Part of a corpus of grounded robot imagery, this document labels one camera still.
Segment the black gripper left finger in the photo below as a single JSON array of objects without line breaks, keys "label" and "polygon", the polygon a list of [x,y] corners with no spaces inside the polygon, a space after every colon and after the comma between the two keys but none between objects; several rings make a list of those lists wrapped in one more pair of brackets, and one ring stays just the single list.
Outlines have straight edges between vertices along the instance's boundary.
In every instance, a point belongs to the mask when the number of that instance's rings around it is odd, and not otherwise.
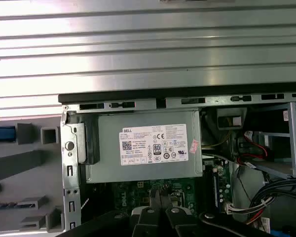
[{"label": "black gripper left finger", "polygon": [[115,210],[63,232],[61,237],[156,237],[162,209],[160,190],[151,190],[150,205],[133,209],[132,214]]}]

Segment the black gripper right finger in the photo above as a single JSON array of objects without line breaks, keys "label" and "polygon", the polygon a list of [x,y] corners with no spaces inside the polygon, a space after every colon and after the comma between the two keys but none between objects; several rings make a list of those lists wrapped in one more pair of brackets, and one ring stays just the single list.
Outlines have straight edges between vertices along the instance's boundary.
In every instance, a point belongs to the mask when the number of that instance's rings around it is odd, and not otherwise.
[{"label": "black gripper right finger", "polygon": [[223,213],[201,213],[197,218],[173,206],[169,192],[162,190],[162,209],[179,237],[269,237],[270,234],[234,220]]}]

